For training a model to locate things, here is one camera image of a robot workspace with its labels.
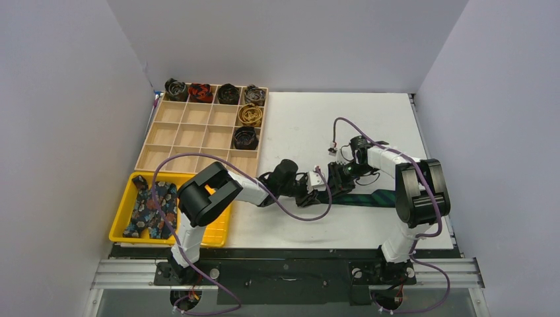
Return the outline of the green navy striped tie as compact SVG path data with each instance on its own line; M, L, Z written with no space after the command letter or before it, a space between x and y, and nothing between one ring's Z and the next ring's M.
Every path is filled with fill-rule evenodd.
M349 205L358 207L394 208L396 193L392 190L378 189L370 194L342 193L332 196L333 205Z

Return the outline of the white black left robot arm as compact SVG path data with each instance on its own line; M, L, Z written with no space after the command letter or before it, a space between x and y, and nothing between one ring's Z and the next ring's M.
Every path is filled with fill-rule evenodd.
M318 190L325 187L326 178L319 166L312 172L299 172L298 165L289 159L258 178L237 174L222 162L213 162L178 190L180 220L172 247L171 275L181 284L196 278L195 262L199 260L204 230L233 201L267 207L285 196L302 207L314 203Z

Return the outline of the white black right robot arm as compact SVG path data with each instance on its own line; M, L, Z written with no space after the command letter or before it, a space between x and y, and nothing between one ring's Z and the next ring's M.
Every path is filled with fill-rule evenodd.
M383 258L372 265L381 282L391 281L400 264L410 262L419 241L439 236L442 219L450 212L450 199L441 163L411 157L386 142L364 136L352 138L351 160L340 149L330 151L336 160L328 164L328 188L334 197L350 193L359 178L382 172L394 180L394 209L399 223L380 245Z

